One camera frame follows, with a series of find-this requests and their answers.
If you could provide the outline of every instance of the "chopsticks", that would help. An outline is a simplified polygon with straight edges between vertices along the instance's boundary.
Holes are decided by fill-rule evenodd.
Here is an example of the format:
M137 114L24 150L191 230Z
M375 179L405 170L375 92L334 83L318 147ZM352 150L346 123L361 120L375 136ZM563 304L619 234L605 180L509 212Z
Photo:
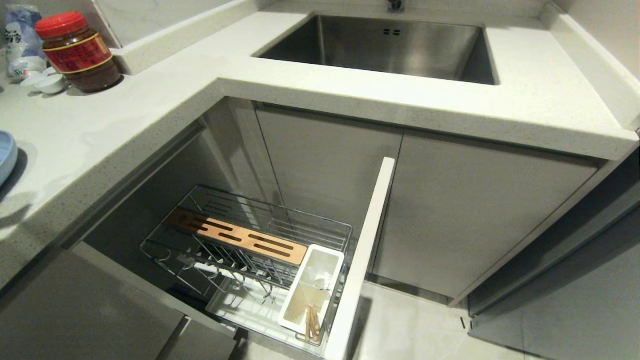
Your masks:
M318 313L316 309L309 305L307 307L307 330L305 332L305 340L318 342L320 335L320 321L318 321Z

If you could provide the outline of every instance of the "stainless steel sink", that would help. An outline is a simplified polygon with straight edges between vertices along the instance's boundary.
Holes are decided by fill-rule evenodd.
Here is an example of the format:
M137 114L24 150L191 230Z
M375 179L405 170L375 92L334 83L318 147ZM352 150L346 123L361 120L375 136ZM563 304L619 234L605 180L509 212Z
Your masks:
M475 26L316 16L259 57L496 85Z

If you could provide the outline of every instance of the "white bowl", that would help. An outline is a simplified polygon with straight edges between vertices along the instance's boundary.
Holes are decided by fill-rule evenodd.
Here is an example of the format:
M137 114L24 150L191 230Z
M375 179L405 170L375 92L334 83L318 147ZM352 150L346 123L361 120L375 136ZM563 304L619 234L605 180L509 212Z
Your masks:
M52 67L47 67L47 70L44 70L44 71L42 72L42 74L45 74L45 75L47 75L47 76L49 76L49 75L55 75L55 74L57 74L57 73L58 73L58 72L56 71L56 69L54 69L54 68L52 68Z
M57 94L67 88L67 80L62 75L51 75L36 84L36 89L45 94Z
M46 79L47 76L44 74L37 74L37 75L32 75L28 78L26 78L23 82L20 83L20 86L23 88L28 88L31 91L35 91L36 88L36 84L41 82L42 80Z

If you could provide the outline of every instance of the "gray cabinet door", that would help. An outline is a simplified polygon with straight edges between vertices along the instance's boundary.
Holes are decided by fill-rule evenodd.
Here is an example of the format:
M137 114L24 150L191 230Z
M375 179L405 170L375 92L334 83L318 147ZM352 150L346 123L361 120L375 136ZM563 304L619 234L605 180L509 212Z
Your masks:
M384 157L402 131L274 108L257 110L284 204L353 226L358 238Z
M55 252L2 298L0 357L156 360L183 314Z
M595 171L582 159L407 132L374 273L457 297Z

